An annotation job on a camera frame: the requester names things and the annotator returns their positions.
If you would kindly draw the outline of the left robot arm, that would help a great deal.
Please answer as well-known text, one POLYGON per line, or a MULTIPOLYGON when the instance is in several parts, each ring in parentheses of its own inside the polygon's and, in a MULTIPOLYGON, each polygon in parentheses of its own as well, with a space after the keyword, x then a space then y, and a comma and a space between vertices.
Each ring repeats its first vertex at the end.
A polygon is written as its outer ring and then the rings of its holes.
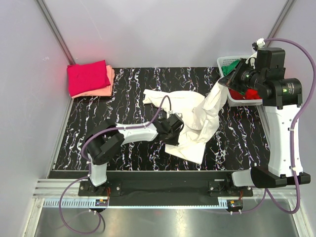
POLYGON ((81 155, 88 161, 89 189, 97 196, 107 188, 107 165, 125 144, 162 141, 166 145, 179 145, 184 122, 177 114, 167 118, 153 118, 139 124, 119 124, 106 120, 87 134, 81 155))

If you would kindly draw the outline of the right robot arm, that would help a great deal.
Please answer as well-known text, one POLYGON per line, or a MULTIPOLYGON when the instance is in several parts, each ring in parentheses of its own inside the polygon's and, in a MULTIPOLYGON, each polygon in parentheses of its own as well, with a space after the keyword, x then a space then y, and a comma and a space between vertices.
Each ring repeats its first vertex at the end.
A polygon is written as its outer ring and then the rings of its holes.
POLYGON ((292 126, 303 103, 302 85, 296 78, 285 79, 284 61, 285 50, 261 48, 253 66, 241 58, 235 68, 218 81, 239 93, 248 89, 257 91, 269 125, 268 167, 258 165, 248 171, 233 172, 232 178, 224 183, 228 195, 237 195, 243 186, 266 189, 304 185, 311 181, 301 165, 298 129, 292 126))

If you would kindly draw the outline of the red t-shirt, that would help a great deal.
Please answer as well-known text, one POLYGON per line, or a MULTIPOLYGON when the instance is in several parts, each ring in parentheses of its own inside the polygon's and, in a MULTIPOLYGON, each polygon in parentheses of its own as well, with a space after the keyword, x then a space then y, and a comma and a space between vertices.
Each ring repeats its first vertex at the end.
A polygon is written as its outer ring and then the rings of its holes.
POLYGON ((261 97, 258 92, 253 89, 248 89, 246 92, 239 93, 235 90, 229 89, 229 93, 234 100, 259 100, 261 97))

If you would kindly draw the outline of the white printed t-shirt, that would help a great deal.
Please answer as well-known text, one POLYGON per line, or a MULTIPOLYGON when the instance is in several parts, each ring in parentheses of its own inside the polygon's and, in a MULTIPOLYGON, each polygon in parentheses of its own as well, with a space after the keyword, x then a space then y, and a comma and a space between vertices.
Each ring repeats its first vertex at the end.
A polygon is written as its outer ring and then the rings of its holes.
POLYGON ((165 152, 201 164, 206 143, 219 128, 219 112, 227 101, 228 89, 216 82, 205 97, 194 91, 174 91, 171 93, 144 90, 143 104, 153 104, 165 112, 172 111, 182 115, 184 128, 180 132, 179 145, 165 145, 165 152))

